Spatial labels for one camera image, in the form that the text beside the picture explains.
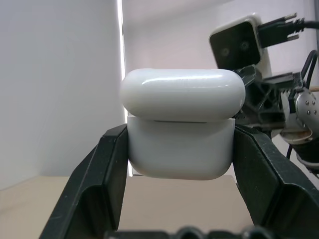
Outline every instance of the white backdrop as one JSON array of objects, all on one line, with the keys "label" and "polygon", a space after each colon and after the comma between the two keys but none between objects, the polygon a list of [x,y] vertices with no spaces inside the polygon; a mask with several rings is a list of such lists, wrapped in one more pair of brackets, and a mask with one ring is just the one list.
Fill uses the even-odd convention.
[{"label": "white backdrop", "polygon": [[[214,28],[253,12],[263,22],[294,12],[308,20],[315,17],[313,0],[122,1],[127,72],[145,67],[216,68],[208,43],[210,34]],[[316,32],[307,29],[298,40],[270,47],[273,72],[301,70],[308,53],[316,48]],[[312,84],[318,83],[318,77],[313,79]],[[273,141],[286,154],[288,145],[280,137]],[[297,161],[295,153],[292,160]],[[316,178],[301,169],[319,186]],[[234,175],[232,169],[227,173]]]},{"label": "white backdrop", "polygon": [[124,123],[116,0],[3,0],[0,32],[0,189],[68,176]]}]

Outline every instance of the beige table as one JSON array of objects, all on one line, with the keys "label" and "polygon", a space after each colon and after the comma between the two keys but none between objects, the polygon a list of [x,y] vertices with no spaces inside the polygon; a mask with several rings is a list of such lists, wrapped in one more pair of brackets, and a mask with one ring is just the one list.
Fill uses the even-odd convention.
[{"label": "beige table", "polygon": [[[36,177],[0,192],[0,238],[38,238],[65,184],[66,177]],[[183,226],[204,232],[239,232],[252,225],[231,176],[211,181],[129,177],[120,230],[165,230]]]}]

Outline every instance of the black camera module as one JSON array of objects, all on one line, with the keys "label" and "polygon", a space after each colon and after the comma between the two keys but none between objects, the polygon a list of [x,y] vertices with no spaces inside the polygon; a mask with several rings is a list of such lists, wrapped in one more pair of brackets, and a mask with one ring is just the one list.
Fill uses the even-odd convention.
[{"label": "black camera module", "polygon": [[211,35],[209,42],[220,69],[236,70],[261,59],[253,25],[248,21]]}]

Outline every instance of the white wall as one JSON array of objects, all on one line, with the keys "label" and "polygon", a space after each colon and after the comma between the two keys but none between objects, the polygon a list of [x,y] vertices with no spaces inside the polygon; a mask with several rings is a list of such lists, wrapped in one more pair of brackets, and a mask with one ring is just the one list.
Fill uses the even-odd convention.
[{"label": "white wall", "polygon": [[2,0],[0,34],[0,189],[70,175],[124,122],[116,1]]},{"label": "white wall", "polygon": [[[144,67],[216,68],[210,34],[219,25],[253,12],[263,22],[294,12],[308,20],[315,17],[313,0],[123,0],[122,4],[127,72]],[[316,32],[307,29],[299,40],[270,47],[273,72],[301,70],[316,48]],[[286,154],[288,145],[281,138],[274,143]],[[295,153],[292,160],[296,162]]]}]

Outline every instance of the light strip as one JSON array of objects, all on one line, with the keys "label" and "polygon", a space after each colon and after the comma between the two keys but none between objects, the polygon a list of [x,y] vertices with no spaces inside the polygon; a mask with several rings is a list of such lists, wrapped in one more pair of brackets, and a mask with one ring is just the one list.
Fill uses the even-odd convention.
[{"label": "light strip", "polygon": [[[120,58],[121,58],[121,77],[122,80],[125,77],[125,53],[124,53],[124,36],[123,36],[123,10],[122,10],[122,0],[117,0],[117,7],[118,7],[118,21],[119,21],[119,33],[120,33]],[[128,111],[124,109],[124,121],[125,123],[128,122]],[[131,163],[129,162],[128,165],[129,176],[133,177],[133,168]]]}]

